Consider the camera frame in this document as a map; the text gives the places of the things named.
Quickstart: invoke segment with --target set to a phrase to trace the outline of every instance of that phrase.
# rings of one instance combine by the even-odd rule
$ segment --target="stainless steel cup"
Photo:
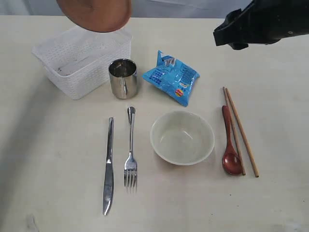
[[[129,59],[117,59],[109,68],[112,93],[120,99],[128,99],[137,93],[137,67]]]

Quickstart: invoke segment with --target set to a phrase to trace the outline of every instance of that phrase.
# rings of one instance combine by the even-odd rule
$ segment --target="white table surface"
[[[105,84],[73,101],[44,76],[31,48],[73,24],[61,16],[0,16],[0,231],[290,232],[309,231],[309,36],[242,51],[216,47],[219,19],[131,19],[139,74],[157,50],[201,77],[184,108],[143,82],[138,95],[116,99]],[[251,143],[255,178],[241,142],[246,176],[225,174],[222,86],[227,86]],[[128,154],[126,108],[137,109],[137,194],[123,186]],[[149,131],[171,110],[204,117],[215,148],[204,162],[170,165],[152,150]],[[102,215],[108,117],[115,117],[112,209]]]

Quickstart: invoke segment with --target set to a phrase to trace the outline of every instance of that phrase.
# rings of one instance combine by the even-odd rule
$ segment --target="white bowl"
[[[150,142],[159,157],[177,165],[193,165],[209,156],[214,147],[211,126],[200,116],[174,111],[157,119]]]

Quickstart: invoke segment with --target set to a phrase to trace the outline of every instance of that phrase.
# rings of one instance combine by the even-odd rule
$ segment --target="knife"
[[[112,170],[112,142],[114,137],[114,118],[110,117],[108,126],[107,154],[103,190],[103,215],[106,216],[112,206],[114,194],[114,173]]]

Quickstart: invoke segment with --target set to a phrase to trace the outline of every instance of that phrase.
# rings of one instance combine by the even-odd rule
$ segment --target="chopsticks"
[[[259,171],[258,171],[258,169],[257,169],[257,167],[256,167],[256,164],[255,164],[255,161],[254,161],[254,156],[253,156],[253,153],[252,153],[252,151],[251,151],[251,147],[250,147],[250,145],[249,145],[249,142],[248,142],[248,139],[247,139],[247,137],[246,137],[245,131],[243,130],[242,124],[241,124],[241,122],[240,122],[240,118],[239,118],[239,116],[238,116],[238,113],[237,113],[236,107],[235,107],[235,105],[234,105],[234,102],[233,102],[233,100],[232,100],[232,98],[231,98],[230,92],[229,92],[228,89],[225,88],[225,87],[223,87],[223,89],[224,89],[224,92],[227,94],[227,97],[228,97],[228,99],[229,99],[229,102],[230,102],[230,104],[231,104],[231,106],[232,106],[232,110],[233,110],[233,112],[234,112],[234,115],[235,115],[235,118],[236,118],[236,121],[237,121],[239,130],[240,130],[242,139],[243,139],[243,141],[244,141],[244,143],[245,143],[245,146],[246,146],[246,149],[247,149],[249,158],[250,158],[250,162],[251,162],[251,165],[252,165],[252,168],[253,168],[253,171],[254,171],[254,175],[255,175],[255,177],[259,177]]]
[[[231,117],[230,117],[231,118],[231,125],[232,125],[233,134],[234,134],[234,139],[235,139],[235,144],[236,144],[236,149],[237,149],[238,157],[240,159],[240,163],[241,163],[241,166],[242,166],[242,175],[245,175],[246,171],[245,171],[245,167],[244,167],[243,161],[242,161],[241,150],[240,150],[239,141],[238,141],[238,135],[237,135],[237,132],[236,132],[236,127],[235,127],[235,121],[234,121],[234,118],[232,117],[232,114],[231,114],[231,109],[229,107],[229,101],[228,101],[228,96],[227,96],[226,88],[225,87],[223,87],[223,92],[224,92],[226,106],[227,106],[228,111],[229,111],[229,113],[231,115]]]

